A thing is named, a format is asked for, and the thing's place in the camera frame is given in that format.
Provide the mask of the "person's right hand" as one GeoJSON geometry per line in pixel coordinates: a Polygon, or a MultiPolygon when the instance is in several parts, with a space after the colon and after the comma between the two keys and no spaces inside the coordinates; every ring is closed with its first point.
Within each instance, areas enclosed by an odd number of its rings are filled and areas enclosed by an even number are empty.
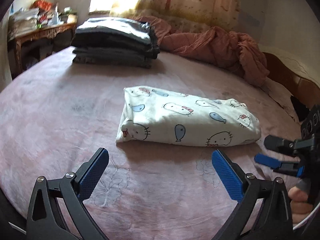
{"type": "Polygon", "coordinates": [[[288,196],[291,199],[292,221],[296,225],[310,215],[313,206],[308,203],[308,194],[296,186],[289,190],[288,196]]]}

